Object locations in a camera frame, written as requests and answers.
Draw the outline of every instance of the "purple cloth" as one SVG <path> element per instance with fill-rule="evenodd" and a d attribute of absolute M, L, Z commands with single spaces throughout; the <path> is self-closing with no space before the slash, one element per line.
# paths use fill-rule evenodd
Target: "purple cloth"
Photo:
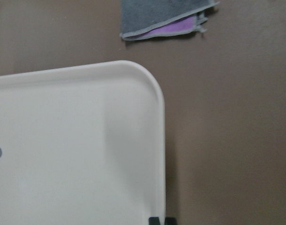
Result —
<path fill-rule="evenodd" d="M 165 26 L 156 28 L 141 35 L 129 37 L 127 39 L 141 40 L 141 39 L 148 39 L 151 37 L 160 37 L 160 36 L 166 37 L 179 34 L 186 34 L 194 31 L 195 27 L 196 27 L 196 15 L 190 15 L 182 19 L 179 19 L 177 21 L 174 21 L 170 24 L 167 24 Z"/>

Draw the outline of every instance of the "gray cloth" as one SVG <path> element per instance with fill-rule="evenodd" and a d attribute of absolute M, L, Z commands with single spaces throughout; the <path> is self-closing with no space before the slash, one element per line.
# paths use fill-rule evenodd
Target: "gray cloth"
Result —
<path fill-rule="evenodd" d="M 214 0 L 121 0 L 121 37 L 144 34 L 215 6 Z"/>

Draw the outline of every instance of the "white tray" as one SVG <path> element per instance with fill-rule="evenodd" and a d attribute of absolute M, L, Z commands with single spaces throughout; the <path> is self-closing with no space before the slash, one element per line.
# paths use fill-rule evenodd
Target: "white tray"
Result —
<path fill-rule="evenodd" d="M 165 216 L 164 100 L 129 61 L 0 77 L 0 225 Z"/>

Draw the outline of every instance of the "brown surface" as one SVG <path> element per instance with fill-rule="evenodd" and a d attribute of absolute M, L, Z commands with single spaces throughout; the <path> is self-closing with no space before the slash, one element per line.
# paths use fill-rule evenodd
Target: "brown surface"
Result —
<path fill-rule="evenodd" d="M 222 0 L 208 32 L 126 44 L 117 0 L 0 0 L 0 75 L 132 60 L 166 99 L 167 214 L 286 225 L 286 0 Z"/>

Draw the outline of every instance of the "folded cloth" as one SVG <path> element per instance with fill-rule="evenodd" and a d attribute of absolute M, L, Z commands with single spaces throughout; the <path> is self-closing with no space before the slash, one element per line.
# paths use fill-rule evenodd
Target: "folded cloth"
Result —
<path fill-rule="evenodd" d="M 208 18 L 204 16 L 204 12 L 200 13 L 199 15 L 189 15 L 165 26 L 148 31 L 144 34 L 125 37 L 124 40 L 135 41 L 153 37 L 169 37 L 180 34 L 188 34 L 193 31 L 204 32 L 205 29 L 202 28 L 201 24 L 207 21 L 207 19 Z"/>
<path fill-rule="evenodd" d="M 214 0 L 121 0 L 120 36 L 127 40 L 215 5 Z"/>

